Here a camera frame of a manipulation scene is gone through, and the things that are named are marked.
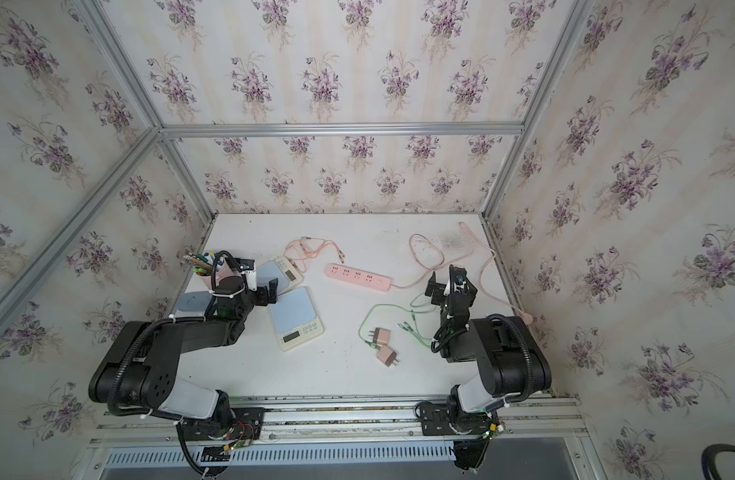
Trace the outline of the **pink power strip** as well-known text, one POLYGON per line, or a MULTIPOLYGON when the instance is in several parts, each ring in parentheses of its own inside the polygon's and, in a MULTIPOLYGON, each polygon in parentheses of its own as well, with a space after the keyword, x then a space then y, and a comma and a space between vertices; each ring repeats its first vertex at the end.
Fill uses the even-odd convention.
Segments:
POLYGON ((328 264, 324 274, 331 280, 340 281, 378 292, 391 290, 391 278, 339 264, 328 264))

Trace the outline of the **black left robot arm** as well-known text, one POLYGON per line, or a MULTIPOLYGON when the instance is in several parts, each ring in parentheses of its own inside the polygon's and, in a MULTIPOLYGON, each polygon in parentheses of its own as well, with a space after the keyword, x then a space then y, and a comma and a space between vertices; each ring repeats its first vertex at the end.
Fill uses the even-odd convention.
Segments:
POLYGON ((185 353, 233 346, 257 307, 275 304, 278 280, 262 284, 255 262, 223 250, 221 268, 210 274, 209 300, 197 316, 169 315, 149 322, 127 322, 109 347, 88 386, 91 401, 114 416, 144 416, 177 423, 208 423, 219 429, 234 422, 228 394, 178 377, 185 353))

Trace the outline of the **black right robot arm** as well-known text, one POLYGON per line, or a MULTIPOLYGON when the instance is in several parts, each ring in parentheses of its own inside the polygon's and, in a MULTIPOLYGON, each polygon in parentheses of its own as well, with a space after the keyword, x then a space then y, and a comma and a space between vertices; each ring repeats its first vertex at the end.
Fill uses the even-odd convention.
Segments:
POLYGON ((477 364, 473 379, 451 389, 447 398, 451 415, 495 412, 553 384, 551 366, 525 320, 501 313, 474 318, 471 307, 477 293, 467 270, 455 266, 449 268, 447 283, 431 276, 425 287, 425 296, 441 310, 431 352, 449 363, 477 364))

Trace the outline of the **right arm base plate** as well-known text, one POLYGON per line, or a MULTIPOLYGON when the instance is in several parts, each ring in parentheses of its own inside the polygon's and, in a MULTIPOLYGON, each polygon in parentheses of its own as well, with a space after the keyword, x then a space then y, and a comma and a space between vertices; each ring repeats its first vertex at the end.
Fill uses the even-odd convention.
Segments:
POLYGON ((413 413, 417 421, 421 422, 423 436, 489 436, 505 431, 497 414, 467 413, 451 399, 445 403, 419 402, 413 413))

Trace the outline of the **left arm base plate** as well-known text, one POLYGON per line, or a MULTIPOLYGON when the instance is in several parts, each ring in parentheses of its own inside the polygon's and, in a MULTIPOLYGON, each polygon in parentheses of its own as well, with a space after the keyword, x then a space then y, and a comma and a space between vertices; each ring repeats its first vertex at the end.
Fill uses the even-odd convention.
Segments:
POLYGON ((210 419, 185 420, 179 424, 178 438, 186 442, 249 442, 261 434, 265 409, 262 407, 230 408, 215 413, 210 419))

